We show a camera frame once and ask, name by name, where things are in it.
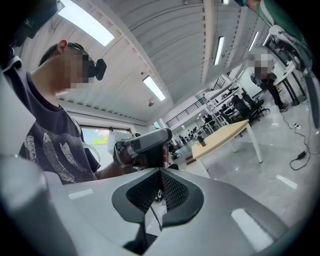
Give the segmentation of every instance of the ear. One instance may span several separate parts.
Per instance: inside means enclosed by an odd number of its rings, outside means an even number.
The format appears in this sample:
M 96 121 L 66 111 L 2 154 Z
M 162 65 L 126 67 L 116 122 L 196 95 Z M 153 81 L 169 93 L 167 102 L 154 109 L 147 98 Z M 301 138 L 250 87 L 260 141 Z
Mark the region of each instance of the ear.
M 68 47 L 67 40 L 61 40 L 56 46 L 56 50 L 59 54 L 62 54 Z

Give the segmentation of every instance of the black pants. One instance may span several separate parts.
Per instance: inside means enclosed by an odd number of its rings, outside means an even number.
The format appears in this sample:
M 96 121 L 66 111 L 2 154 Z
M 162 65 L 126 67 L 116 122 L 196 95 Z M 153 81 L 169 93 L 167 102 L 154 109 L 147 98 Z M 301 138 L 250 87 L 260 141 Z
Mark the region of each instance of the black pants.
M 278 92 L 277 88 L 273 84 L 268 84 L 266 86 L 266 89 L 271 93 L 271 95 L 274 99 L 274 103 L 279 107 L 279 109 L 281 109 L 282 105 L 284 103 L 280 99 L 279 92 Z

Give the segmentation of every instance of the railing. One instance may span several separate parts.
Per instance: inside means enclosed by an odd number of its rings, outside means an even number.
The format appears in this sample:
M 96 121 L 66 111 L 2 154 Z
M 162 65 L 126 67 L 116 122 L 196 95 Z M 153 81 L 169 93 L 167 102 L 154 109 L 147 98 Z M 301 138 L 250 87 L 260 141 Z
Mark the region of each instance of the railing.
M 213 90 L 218 90 L 218 89 L 222 89 L 222 86 L 224 86 L 226 80 L 220 76 L 219 79 L 216 81 Z
M 166 124 L 169 126 L 169 128 L 172 127 L 173 125 L 175 125 L 176 123 L 184 119 L 186 116 L 190 115 L 193 111 L 203 106 L 205 103 L 206 103 L 206 98 L 202 97 L 201 99 L 193 103 L 191 106 L 186 108 L 184 111 L 177 114 L 174 118 L 166 122 Z

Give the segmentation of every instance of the black cable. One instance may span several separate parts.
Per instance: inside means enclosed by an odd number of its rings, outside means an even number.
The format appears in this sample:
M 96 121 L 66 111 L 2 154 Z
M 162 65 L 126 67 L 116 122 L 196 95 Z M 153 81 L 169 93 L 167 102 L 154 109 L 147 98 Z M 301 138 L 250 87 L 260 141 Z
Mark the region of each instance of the black cable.
M 162 226 L 161 226 L 161 224 L 160 224 L 160 220 L 158 219 L 158 216 L 156 215 L 155 210 L 152 208 L 152 206 L 150 206 L 150 208 L 151 208 L 151 211 L 153 212 L 153 215 L 154 215 L 155 219 L 156 219 L 156 220 L 158 221 L 158 223 L 159 223 L 159 229 L 160 229 L 160 231 L 162 231 Z
M 311 158 L 311 153 L 310 153 L 310 150 L 309 150 L 309 145 L 306 143 L 307 137 L 304 136 L 303 134 L 297 132 L 297 127 L 298 127 L 298 126 L 296 126 L 296 127 L 294 128 L 294 133 L 295 133 L 295 134 L 298 134 L 298 135 L 300 135 L 300 136 L 302 136 L 302 137 L 304 138 L 303 144 L 306 146 L 306 152 L 304 151 L 304 152 L 301 153 L 296 159 L 292 160 L 292 161 L 289 163 L 291 169 L 294 170 L 294 171 L 298 171 L 298 170 L 300 170 L 301 168 L 307 166 L 307 164 L 309 163 L 309 160 L 310 160 L 310 158 Z M 292 162 L 294 162 L 294 161 L 296 161 L 296 160 L 301 160 L 301 159 L 307 154 L 307 152 L 309 153 L 309 156 L 308 156 L 308 159 L 307 159 L 307 161 L 305 162 L 305 164 L 302 165 L 302 166 L 299 167 L 299 168 L 293 168 L 292 165 L 291 165 Z
M 307 164 L 309 163 L 309 160 L 310 160 L 310 158 L 311 158 L 311 154 L 313 154 L 313 155 L 317 155 L 317 154 L 318 154 L 318 153 L 311 153 L 311 152 L 310 152 L 310 149 L 309 149 L 309 142 L 310 142 L 310 135 L 311 135 L 311 125 L 310 125 L 311 109 L 310 109 L 310 106 L 309 106 L 309 105 L 308 105 L 308 107 L 309 107 L 309 117 L 308 117 L 309 134 L 308 134 L 308 137 L 306 137 L 305 135 L 297 132 L 297 127 L 299 127 L 299 125 L 296 126 L 296 124 L 294 124 L 294 126 L 291 127 L 290 124 L 286 121 L 285 116 L 281 113 L 282 118 L 283 118 L 283 121 L 287 124 L 287 126 L 288 126 L 290 129 L 294 128 L 294 133 L 295 133 L 295 134 L 298 134 L 298 135 L 300 135 L 300 136 L 302 136 L 302 137 L 304 138 L 303 144 L 306 146 L 306 151 L 304 151 L 303 153 L 301 153 L 296 159 L 293 159 L 293 160 L 290 161 L 290 163 L 289 163 L 290 168 L 291 168 L 292 170 L 294 170 L 294 171 L 298 171 L 298 170 L 300 170 L 301 168 L 307 166 Z M 293 168 L 291 164 L 292 164 L 294 161 L 301 160 L 302 158 L 304 158 L 307 153 L 309 153 L 309 156 L 308 156 L 308 159 L 307 159 L 306 163 L 305 163 L 304 165 L 302 165 L 301 167 L 299 167 L 299 168 Z

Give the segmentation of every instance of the dark t-shirt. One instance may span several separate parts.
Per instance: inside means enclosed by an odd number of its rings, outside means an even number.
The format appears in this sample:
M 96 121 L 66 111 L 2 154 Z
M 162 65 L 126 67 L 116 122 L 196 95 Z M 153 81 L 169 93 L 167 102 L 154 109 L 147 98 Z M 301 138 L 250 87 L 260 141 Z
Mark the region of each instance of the dark t-shirt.
M 48 102 L 36 89 L 30 73 L 15 67 L 5 72 L 18 98 L 36 121 L 20 150 L 46 172 L 59 175 L 63 184 L 96 180 L 100 167 L 89 149 L 83 147 L 83 134 L 61 106 Z

